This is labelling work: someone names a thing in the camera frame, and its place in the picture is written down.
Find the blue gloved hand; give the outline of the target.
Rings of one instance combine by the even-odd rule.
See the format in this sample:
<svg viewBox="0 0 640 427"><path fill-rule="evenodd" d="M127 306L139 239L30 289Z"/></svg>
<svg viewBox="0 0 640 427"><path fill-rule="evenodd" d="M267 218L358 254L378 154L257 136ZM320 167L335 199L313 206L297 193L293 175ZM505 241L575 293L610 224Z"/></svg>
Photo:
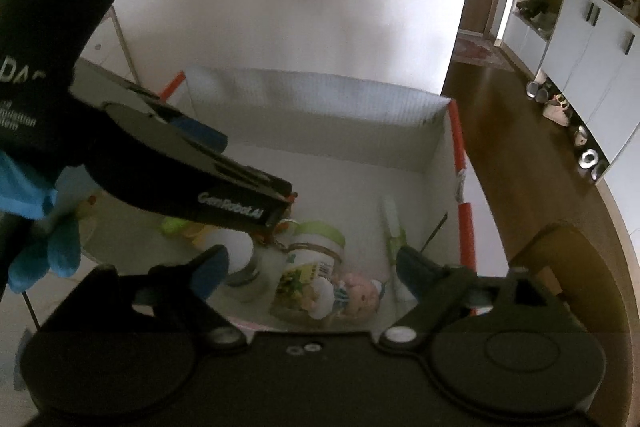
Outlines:
<svg viewBox="0 0 640 427"><path fill-rule="evenodd" d="M45 275L79 269L78 207L99 193L85 167L65 168L54 183L1 155L1 287L28 291Z"/></svg>

